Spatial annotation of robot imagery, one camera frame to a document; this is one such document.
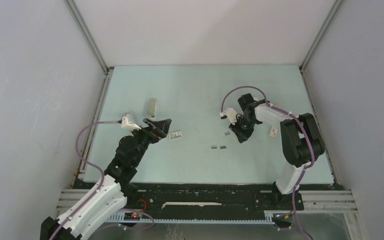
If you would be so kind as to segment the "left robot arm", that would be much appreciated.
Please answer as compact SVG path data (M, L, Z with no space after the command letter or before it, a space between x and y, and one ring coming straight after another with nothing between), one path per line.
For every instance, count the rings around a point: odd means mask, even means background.
M119 140L105 170L89 164L100 172L98 182L67 211L42 222L41 240L87 240L116 211L136 206L138 188L131 181L149 145L167 137L172 120L143 122L146 126L135 124L128 113L117 121L131 135Z

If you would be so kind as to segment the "open staple box tray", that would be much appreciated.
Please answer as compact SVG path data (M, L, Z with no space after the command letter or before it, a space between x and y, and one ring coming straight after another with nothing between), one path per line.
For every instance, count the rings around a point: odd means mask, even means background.
M179 131L171 132L168 135L168 137L169 137L170 140L178 140L178 139L183 138L184 135L183 135L183 132L179 130Z

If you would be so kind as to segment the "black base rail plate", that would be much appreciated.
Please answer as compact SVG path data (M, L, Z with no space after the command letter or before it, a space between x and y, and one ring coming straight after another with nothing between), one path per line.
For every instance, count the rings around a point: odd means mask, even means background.
M266 213L304 210L300 193L281 196L274 184L137 183L126 206L155 220L263 221Z

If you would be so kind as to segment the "aluminium frame rail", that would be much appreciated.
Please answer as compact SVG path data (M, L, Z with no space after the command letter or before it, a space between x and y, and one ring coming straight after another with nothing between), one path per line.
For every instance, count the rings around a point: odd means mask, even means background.
M101 53L101 51L99 50L99 47L77 5L77 3L74 1L74 0L64 0L63 1L68 9L68 11L70 12L74 22L76 23L77 25L77 28L79 29L80 33L82 34L83 38L85 39L85 42L86 44L88 45L88 47L90 48L93 56L95 57L95 59L97 60L101 70L103 71L103 73L105 75L108 74L109 72L109 67L106 63L106 61L104 60L104 57Z

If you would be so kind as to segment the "beige stapler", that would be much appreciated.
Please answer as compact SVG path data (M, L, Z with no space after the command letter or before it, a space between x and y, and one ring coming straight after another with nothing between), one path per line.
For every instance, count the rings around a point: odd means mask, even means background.
M157 100L155 98L152 98L150 101L149 101L149 111L148 111L148 114L149 114L149 118L151 120L155 120L156 119L156 114L157 114Z

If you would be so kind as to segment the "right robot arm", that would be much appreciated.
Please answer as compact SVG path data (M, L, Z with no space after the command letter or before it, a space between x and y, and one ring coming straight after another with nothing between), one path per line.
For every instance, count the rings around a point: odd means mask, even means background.
M315 118L311 113L295 116L265 99L255 99L250 93L242 95L238 103L242 113L226 108L221 110L220 117L230 121L229 129L240 143L247 141L255 126L263 123L280 132L286 164L274 183L277 191L271 194L270 201L275 208L284 209L291 202L290 194L299 189L303 173L325 152Z

